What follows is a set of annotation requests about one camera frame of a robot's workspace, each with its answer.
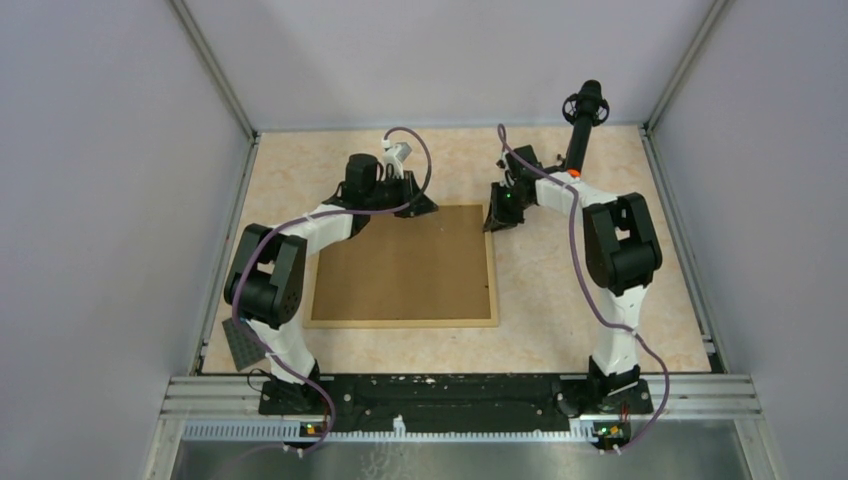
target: black pole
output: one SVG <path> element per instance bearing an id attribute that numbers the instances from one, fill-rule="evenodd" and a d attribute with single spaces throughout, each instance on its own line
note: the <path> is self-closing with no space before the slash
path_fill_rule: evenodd
<path id="1" fill-rule="evenodd" d="M 571 141 L 568 143 L 568 151 L 565 154 L 565 168 L 567 170 L 583 170 L 583 160 L 586 158 L 586 149 L 589 146 L 589 135 L 592 133 L 592 127 L 599 125 L 603 120 L 599 120 L 598 112 L 601 107 L 608 108 L 603 95 L 601 95 L 601 84 L 597 80 L 588 80 L 580 88 L 580 92 L 572 95 L 565 101 L 566 105 L 569 102 L 575 102 L 574 114 L 570 115 L 565 111 L 563 105 L 563 115 L 572 125 L 574 130 L 571 132 Z"/>

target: wooden tray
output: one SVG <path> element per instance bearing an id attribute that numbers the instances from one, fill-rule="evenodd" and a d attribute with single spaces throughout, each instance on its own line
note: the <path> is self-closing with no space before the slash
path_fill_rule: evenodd
<path id="1" fill-rule="evenodd" d="M 378 215 L 319 255 L 307 328 L 495 327 L 497 288 L 482 205 Z"/>

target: gray floor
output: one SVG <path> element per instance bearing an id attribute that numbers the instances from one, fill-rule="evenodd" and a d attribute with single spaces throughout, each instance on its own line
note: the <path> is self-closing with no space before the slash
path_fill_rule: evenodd
<path id="1" fill-rule="evenodd" d="M 185 442 L 174 480 L 209 479 L 255 446 Z M 732 422 L 662 422 L 621 457 L 577 444 L 336 443 L 298 460 L 266 450 L 228 468 L 216 480 L 400 479 L 748 479 Z"/>

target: metal frame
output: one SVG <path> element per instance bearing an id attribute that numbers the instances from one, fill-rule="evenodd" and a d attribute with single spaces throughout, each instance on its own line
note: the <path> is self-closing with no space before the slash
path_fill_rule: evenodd
<path id="1" fill-rule="evenodd" d="M 260 137 L 252 127 L 244 109 L 238 102 L 230 83 L 224 76 L 220 65 L 215 59 L 212 51 L 192 17 L 184 0 L 167 0 L 173 8 L 175 15 L 184 27 L 188 39 L 195 48 L 198 58 L 210 75 L 211 80 L 218 89 L 222 100 L 233 114 L 240 128 L 251 141 L 250 152 L 245 161 L 236 196 L 232 202 L 229 212 L 229 225 L 227 235 L 222 239 L 220 248 L 220 261 L 215 266 L 212 280 L 209 286 L 206 308 L 203 312 L 204 322 L 202 335 L 198 343 L 197 355 L 192 364 L 191 372 L 197 371 L 200 360 L 205 354 L 206 342 L 208 341 L 214 323 L 215 312 L 218 305 L 218 294 L 220 291 L 226 265 L 229 260 L 232 243 L 229 240 L 235 238 L 241 209 L 247 194 L 247 186 L 258 151 Z M 715 325 L 712 322 L 712 310 L 707 296 L 702 291 L 701 279 L 698 273 L 697 263 L 692 255 L 691 246 L 688 242 L 686 229 L 682 222 L 680 212 L 674 199 L 674 193 L 668 182 L 662 157 L 657 150 L 654 141 L 654 132 L 660 124 L 664 113 L 670 102 L 675 97 L 682 83 L 685 81 L 698 55 L 703 49 L 711 32 L 723 17 L 732 0 L 715 0 L 711 6 L 704 22 L 698 29 L 695 38 L 683 56 L 680 65 L 674 72 L 671 80 L 666 86 L 659 102 L 651 113 L 650 118 L 640 129 L 643 146 L 648 157 L 648 162 L 657 185 L 660 200 L 666 213 L 672 239 L 677 247 L 678 258 L 683 269 L 684 278 L 690 292 L 692 304 L 703 332 L 705 348 L 711 358 L 715 361 L 714 371 L 723 371 L 720 355 L 723 351 L 722 343 Z M 584 375 L 564 375 L 567 378 L 584 378 Z M 652 400 L 655 404 L 660 401 L 663 394 L 664 383 L 659 375 L 644 375 L 648 381 Z M 740 442 L 752 478 L 754 480 L 783 479 L 787 478 L 785 470 L 774 446 L 768 427 L 765 424 L 759 400 L 754 390 L 753 383 L 748 375 L 730 374 L 672 374 L 671 392 L 666 412 L 660 417 L 660 421 L 711 421 L 711 420 L 733 420 L 735 422 Z M 153 444 L 148 457 L 145 479 L 164 480 L 169 479 L 177 460 L 180 442 L 186 431 L 187 438 L 197 439 L 198 435 L 213 435 L 216 439 L 248 439 L 245 432 L 252 432 L 252 427 L 266 428 L 276 426 L 275 440 L 291 439 L 295 435 L 294 429 L 299 420 L 315 421 L 315 419 L 293 418 L 271 418 L 258 414 L 260 393 L 251 389 L 243 375 L 204 375 L 175 377 L 171 380 L 159 417 L 159 423 L 154 435 Z M 636 420 L 644 420 L 646 416 L 634 416 Z M 614 416 L 597 415 L 585 418 L 585 421 L 608 421 L 614 420 Z M 389 437 L 384 440 L 404 441 L 403 430 L 389 432 Z M 488 440 L 491 435 L 481 435 L 474 438 L 473 434 L 465 440 Z M 558 441 L 566 439 L 567 435 L 536 435 L 527 434 L 530 441 Z M 350 434 L 331 434 L 328 441 L 373 441 L 368 435 L 357 436 Z"/>

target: gray wall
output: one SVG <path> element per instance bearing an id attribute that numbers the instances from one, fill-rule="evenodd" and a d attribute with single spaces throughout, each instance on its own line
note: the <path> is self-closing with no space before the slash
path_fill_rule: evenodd
<path id="1" fill-rule="evenodd" d="M 793 478 L 844 478 L 848 3 L 736 2 L 658 133 L 718 330 Z"/>
<path id="2" fill-rule="evenodd" d="M 245 154 L 166 2 L 0 2 L 0 478 L 140 476 Z"/>
<path id="3" fill-rule="evenodd" d="M 188 0 L 259 129 L 562 123 L 597 78 L 651 112 L 709 0 Z"/>

